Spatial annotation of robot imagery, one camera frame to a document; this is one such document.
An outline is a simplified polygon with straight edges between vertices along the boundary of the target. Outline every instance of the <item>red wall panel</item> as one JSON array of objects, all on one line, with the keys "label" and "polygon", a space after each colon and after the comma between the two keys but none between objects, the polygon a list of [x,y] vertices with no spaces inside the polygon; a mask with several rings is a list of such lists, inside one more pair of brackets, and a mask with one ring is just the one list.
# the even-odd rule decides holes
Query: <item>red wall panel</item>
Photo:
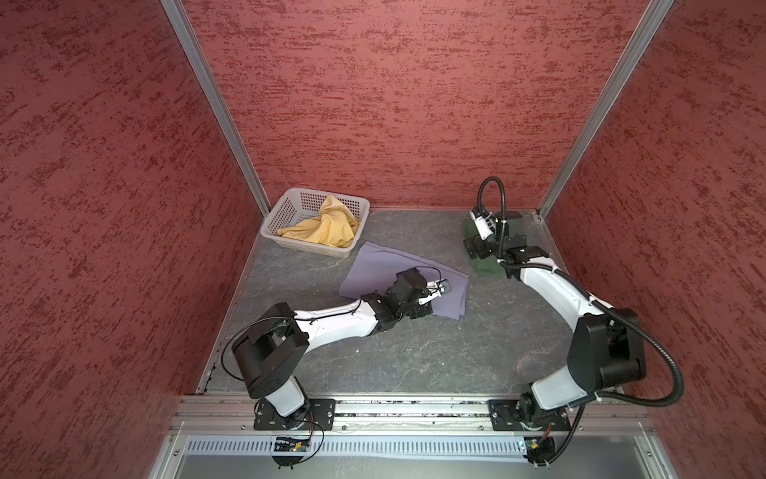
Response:
[{"label": "red wall panel", "polygon": [[0,476],[145,477],[259,221],[159,2],[3,2]]},{"label": "red wall panel", "polygon": [[647,0],[184,3],[272,202],[536,208]]},{"label": "red wall panel", "polygon": [[[654,412],[682,477],[766,470],[766,4],[676,0],[548,224],[640,312],[686,396]],[[669,390],[654,353],[634,392]]]}]

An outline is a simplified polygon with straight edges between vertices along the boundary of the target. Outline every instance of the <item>vent grille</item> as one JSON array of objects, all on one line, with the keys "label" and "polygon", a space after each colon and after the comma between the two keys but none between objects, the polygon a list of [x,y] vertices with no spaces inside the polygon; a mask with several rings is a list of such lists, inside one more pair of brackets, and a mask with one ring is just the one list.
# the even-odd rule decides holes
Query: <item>vent grille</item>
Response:
[{"label": "vent grille", "polygon": [[[270,438],[236,436],[191,436],[186,454],[270,455]],[[317,455],[398,456],[398,457],[498,457],[520,458],[526,454],[522,438],[417,437],[417,436],[327,436]]]}]

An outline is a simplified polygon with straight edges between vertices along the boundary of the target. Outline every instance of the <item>white plastic basket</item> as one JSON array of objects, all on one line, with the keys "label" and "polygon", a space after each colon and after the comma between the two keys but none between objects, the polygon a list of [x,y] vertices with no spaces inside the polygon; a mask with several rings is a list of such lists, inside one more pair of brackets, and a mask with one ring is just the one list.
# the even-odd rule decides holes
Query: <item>white plastic basket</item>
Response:
[{"label": "white plastic basket", "polygon": [[[328,196],[335,195],[351,213],[359,220],[359,228],[356,230],[354,241],[347,248],[325,246],[324,244],[309,243],[308,241],[281,238],[277,235],[280,228],[295,226],[303,220],[319,216],[319,208]],[[279,246],[292,248],[312,253],[326,254],[337,258],[348,258],[356,246],[362,229],[367,222],[370,212],[370,202],[358,196],[339,195],[338,193],[321,192],[316,189],[291,188],[288,189],[274,208],[269,212],[264,223],[260,226],[260,233],[264,238],[274,240]]]}]

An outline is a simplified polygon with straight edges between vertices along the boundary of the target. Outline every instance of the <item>gray table surface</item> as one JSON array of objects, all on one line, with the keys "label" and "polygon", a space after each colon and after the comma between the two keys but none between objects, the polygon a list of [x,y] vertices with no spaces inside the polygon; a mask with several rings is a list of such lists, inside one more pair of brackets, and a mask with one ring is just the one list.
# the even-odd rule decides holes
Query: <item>gray table surface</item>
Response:
[{"label": "gray table surface", "polygon": [[[350,302],[338,289],[363,241],[430,258],[469,275],[466,314],[459,320],[404,318],[392,330],[348,338],[306,354],[295,375],[309,393],[490,394],[518,392],[565,364],[567,324],[534,290],[515,279],[479,276],[463,249],[466,212],[370,213],[349,259],[282,248],[260,238],[257,262],[224,335],[228,339],[275,303],[322,309]],[[528,244],[545,249],[539,224],[524,214]],[[238,372],[226,353],[230,370]],[[246,393],[216,366],[207,393]]]}]

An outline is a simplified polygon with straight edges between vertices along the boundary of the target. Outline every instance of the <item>green cloth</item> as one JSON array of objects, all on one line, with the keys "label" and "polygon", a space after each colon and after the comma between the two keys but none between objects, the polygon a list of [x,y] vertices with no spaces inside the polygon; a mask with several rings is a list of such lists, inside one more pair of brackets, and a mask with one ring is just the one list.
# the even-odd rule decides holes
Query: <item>green cloth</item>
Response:
[{"label": "green cloth", "polygon": [[[468,239],[479,234],[479,230],[476,229],[476,225],[472,220],[463,220],[463,238]],[[480,260],[479,258],[469,258],[471,268],[479,276],[505,276],[506,270],[497,264],[497,260],[494,256],[489,256]]]}]

